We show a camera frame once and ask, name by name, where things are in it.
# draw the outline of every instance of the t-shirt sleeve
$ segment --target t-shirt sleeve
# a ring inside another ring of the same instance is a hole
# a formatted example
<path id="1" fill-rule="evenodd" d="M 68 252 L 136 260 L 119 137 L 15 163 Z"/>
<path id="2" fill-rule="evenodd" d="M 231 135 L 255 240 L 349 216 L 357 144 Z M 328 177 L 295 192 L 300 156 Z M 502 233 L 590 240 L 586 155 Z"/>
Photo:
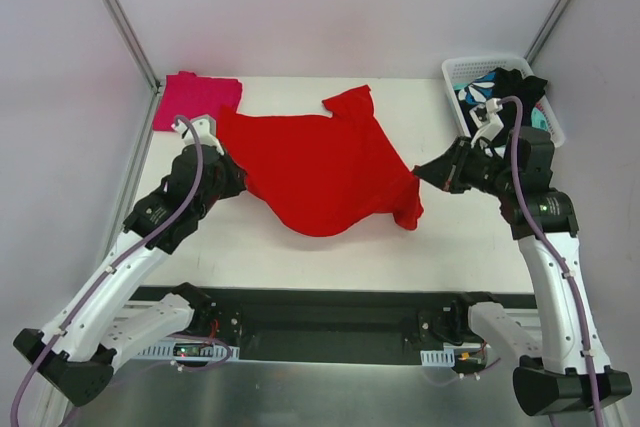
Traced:
<path id="1" fill-rule="evenodd" d="M 404 229 L 416 230 L 424 208 L 420 202 L 420 179 L 411 176 L 413 178 L 407 178 L 406 187 L 396 199 L 393 219 Z"/>
<path id="2" fill-rule="evenodd" d="M 325 109 L 333 112 L 334 117 L 354 121 L 373 117 L 373 100 L 368 85 L 347 90 L 340 95 L 322 101 Z"/>

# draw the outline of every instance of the wire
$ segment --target wire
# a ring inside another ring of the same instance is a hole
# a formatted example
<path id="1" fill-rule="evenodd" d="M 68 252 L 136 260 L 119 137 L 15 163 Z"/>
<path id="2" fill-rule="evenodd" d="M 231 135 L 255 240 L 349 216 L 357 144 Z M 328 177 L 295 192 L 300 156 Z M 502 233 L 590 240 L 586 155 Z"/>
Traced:
<path id="1" fill-rule="evenodd" d="M 558 419 L 555 415 L 549 416 L 549 422 L 551 423 L 551 427 L 560 427 L 560 424 L 558 424 Z"/>
<path id="2" fill-rule="evenodd" d="M 540 241 L 551 253 L 556 262 L 558 262 L 562 273 L 565 274 L 565 278 L 569 283 L 569 288 L 571 290 L 571 293 L 573 294 L 573 300 L 576 304 L 576 311 L 578 312 L 578 324 L 580 325 L 580 334 L 582 335 L 582 345 L 584 347 L 584 351 L 589 352 L 591 350 L 591 335 L 589 333 L 587 313 L 585 311 L 584 302 L 582 300 L 582 295 L 580 294 L 578 283 L 573 278 L 573 276 L 570 275 L 571 269 L 569 269 L 567 262 L 562 258 L 560 252 L 557 251 L 557 249 L 553 246 L 542 229 L 538 227 L 535 220 L 533 219 L 533 216 L 531 215 L 531 212 L 529 211 L 527 203 L 524 199 L 522 186 L 520 185 L 520 176 L 518 175 L 518 138 L 520 136 L 520 128 L 522 127 L 522 116 L 524 113 L 524 107 L 522 105 L 522 101 L 518 97 L 513 95 L 504 97 L 503 99 L 498 101 L 498 105 L 503 105 L 507 102 L 514 102 L 517 108 L 516 122 L 513 128 L 513 134 L 511 135 L 511 176 L 513 178 L 513 186 L 515 189 L 516 198 L 518 199 L 520 210 L 522 210 L 522 214 L 527 220 L 527 224 L 529 224 L 529 227 L 531 227 L 531 230 L 536 235 L 536 237 L 540 239 Z M 596 420 L 596 427 L 604 427 L 604 419 L 602 418 L 602 408 L 600 405 L 600 393 L 598 391 L 598 379 L 596 377 L 596 368 L 593 362 L 593 357 L 591 355 L 585 354 L 584 360 L 587 365 L 589 384 L 591 386 L 591 400 L 593 402 L 593 414 Z"/>
<path id="3" fill-rule="evenodd" d="M 58 427 L 66 427 L 70 425 L 70 422 L 77 419 L 80 416 L 80 407 L 76 407 L 75 405 L 71 408 L 67 416 L 62 419 L 60 425 Z"/>
<path id="4" fill-rule="evenodd" d="M 474 378 L 474 379 L 480 380 L 480 375 L 481 374 L 485 374 L 486 372 L 489 372 L 490 370 L 495 369 L 500 364 L 500 362 L 502 362 L 502 359 L 497 359 L 492 364 L 487 365 L 480 372 L 477 372 L 476 373 L 477 375 L 476 374 L 456 375 L 455 377 L 451 377 L 450 379 L 445 380 L 443 382 L 438 382 L 438 381 L 430 379 L 429 376 L 425 372 L 424 373 L 424 378 L 429 384 L 433 385 L 434 387 L 446 387 L 447 385 L 451 385 L 451 384 L 453 384 L 455 382 L 458 382 L 459 380 L 470 379 L 470 378 Z"/>
<path id="5" fill-rule="evenodd" d="M 482 348 L 480 349 L 482 353 L 482 360 L 487 361 L 487 341 L 482 342 Z"/>
<path id="6" fill-rule="evenodd" d="M 211 322 L 211 333 L 209 334 L 209 339 L 207 339 L 207 342 L 205 342 L 205 344 L 213 343 L 213 342 L 210 342 L 210 340 L 216 338 L 216 334 L 218 333 L 219 327 L 220 327 L 220 322 L 218 322 L 218 319 L 214 319 L 213 322 Z"/>
<path id="7" fill-rule="evenodd" d="M 180 217 L 182 213 L 187 209 L 187 207 L 193 200 L 194 196 L 196 195 L 198 187 L 200 186 L 200 180 L 202 179 L 202 170 L 203 170 L 203 154 L 202 154 L 202 144 L 200 143 L 198 132 L 193 127 L 193 124 L 191 124 L 189 119 L 187 119 L 185 116 L 183 115 L 176 116 L 175 122 L 178 122 L 178 121 L 183 122 L 187 126 L 187 128 L 191 131 L 191 135 L 193 135 L 193 142 L 196 149 L 197 167 L 196 167 L 196 175 L 193 179 L 193 185 L 191 186 L 191 190 L 185 197 L 182 204 L 180 204 L 180 207 L 178 207 L 178 209 L 173 214 L 171 214 L 171 216 L 169 216 L 167 220 L 165 220 L 162 224 L 160 224 L 149 235 L 147 235 L 143 239 L 136 242 L 129 249 L 125 250 L 120 256 L 118 256 L 118 258 L 116 258 L 114 262 L 111 263 L 111 267 L 113 269 L 116 269 L 124 260 L 126 260 L 136 250 L 138 250 L 141 247 L 144 247 L 147 243 L 155 239 L 164 230 L 166 230 L 166 228 L 169 227 L 173 222 L 175 222 L 175 220 L 178 217 Z M 60 324 L 59 329 L 61 331 L 65 331 L 66 328 L 71 324 L 71 322 L 73 322 L 73 319 L 78 315 L 82 307 L 84 307 L 84 305 L 89 301 L 91 296 L 98 290 L 98 288 L 102 285 L 102 283 L 106 280 L 106 278 L 109 275 L 110 274 L 106 271 L 102 272 L 100 276 L 95 280 L 95 282 L 87 289 L 87 291 L 80 298 L 78 303 L 71 309 L 67 317 Z M 11 427 L 20 426 L 18 421 L 18 412 L 20 410 L 20 403 L 22 402 L 24 393 L 26 392 L 27 387 L 29 386 L 29 383 L 33 379 L 33 376 L 38 371 L 38 368 L 40 367 L 40 365 L 42 365 L 42 363 L 44 362 L 44 359 L 47 357 L 49 352 L 51 352 L 51 350 L 53 349 L 56 342 L 58 342 L 60 337 L 61 336 L 59 334 L 55 334 L 51 337 L 49 342 L 44 346 L 44 348 L 42 349 L 42 352 L 40 352 L 40 355 L 38 355 L 36 360 L 33 362 L 31 367 L 27 371 L 27 374 L 24 376 L 24 379 L 20 383 L 20 386 L 18 387 L 18 390 L 16 391 L 16 395 L 11 404 L 11 412 L 10 412 Z"/>

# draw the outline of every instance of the white table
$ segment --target white table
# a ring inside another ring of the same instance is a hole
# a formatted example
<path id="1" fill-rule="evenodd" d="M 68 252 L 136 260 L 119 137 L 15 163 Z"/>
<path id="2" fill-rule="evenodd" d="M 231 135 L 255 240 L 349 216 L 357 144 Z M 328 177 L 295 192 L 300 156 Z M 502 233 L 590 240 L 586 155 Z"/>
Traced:
<path id="1" fill-rule="evenodd" d="M 441 81 L 239 80 L 244 92 L 238 111 L 248 115 L 326 114 L 322 99 L 368 84 L 375 116 L 409 168 L 444 153 L 457 135 Z M 182 147 L 176 134 L 154 133 L 138 198 L 157 187 Z M 445 194 L 425 183 L 420 195 L 425 213 L 413 232 L 379 214 L 338 236 L 312 238 L 286 228 L 267 204 L 245 192 L 219 202 L 145 285 L 533 292 L 496 199 Z"/>

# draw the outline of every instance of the white bracket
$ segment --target white bracket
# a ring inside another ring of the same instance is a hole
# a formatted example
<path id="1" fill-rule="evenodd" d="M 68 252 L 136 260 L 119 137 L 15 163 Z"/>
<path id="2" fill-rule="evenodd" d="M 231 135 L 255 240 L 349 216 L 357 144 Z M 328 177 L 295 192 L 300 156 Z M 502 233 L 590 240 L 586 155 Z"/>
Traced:
<path id="1" fill-rule="evenodd" d="M 495 302 L 481 302 L 469 308 L 469 327 L 498 353 L 503 362 L 517 367 L 520 358 L 542 357 L 542 347 Z"/>
<path id="2" fill-rule="evenodd" d="M 498 112 L 502 110 L 502 106 L 498 105 L 498 99 L 489 99 L 485 104 L 485 108 L 487 110 L 487 120 L 485 121 L 480 120 L 476 109 L 472 109 L 469 112 L 471 118 L 478 127 L 478 131 L 471 140 L 471 145 L 476 145 L 476 142 L 481 137 L 484 137 L 489 141 L 493 141 L 493 139 L 495 139 L 504 128 L 502 119 L 500 119 L 500 116 L 498 115 Z"/>
<path id="3" fill-rule="evenodd" d="M 220 155 L 224 155 L 222 144 L 216 137 L 216 121 L 213 117 L 210 115 L 203 115 L 196 117 L 191 121 L 191 123 L 193 124 L 202 145 L 215 147 Z M 182 140 L 185 145 L 193 144 L 193 135 L 184 123 L 178 121 L 171 127 L 182 136 Z"/>
<path id="4" fill-rule="evenodd" d="M 114 372 L 145 348 L 175 332 L 186 329 L 193 318 L 189 303 L 175 294 L 167 294 L 160 302 L 123 322 L 114 321 L 100 342 L 115 349 L 111 361 Z"/>
<path id="5" fill-rule="evenodd" d="M 456 365 L 456 355 L 453 349 L 444 350 L 422 350 L 420 351 L 420 361 L 423 367 L 454 367 Z"/>

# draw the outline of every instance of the gray floor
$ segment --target gray floor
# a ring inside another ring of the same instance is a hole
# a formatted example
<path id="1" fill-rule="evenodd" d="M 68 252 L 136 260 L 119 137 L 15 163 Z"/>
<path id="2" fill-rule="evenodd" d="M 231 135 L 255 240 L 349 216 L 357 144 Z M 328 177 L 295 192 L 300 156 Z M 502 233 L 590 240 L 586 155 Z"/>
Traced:
<path id="1" fill-rule="evenodd" d="M 79 412 L 77 427 L 548 427 L 518 407 L 508 369 L 481 380 L 432 385 L 451 371 L 420 367 L 233 362 L 178 373 L 148 361 L 129 362 Z M 592 426 L 587 414 L 559 417 L 562 427 Z"/>

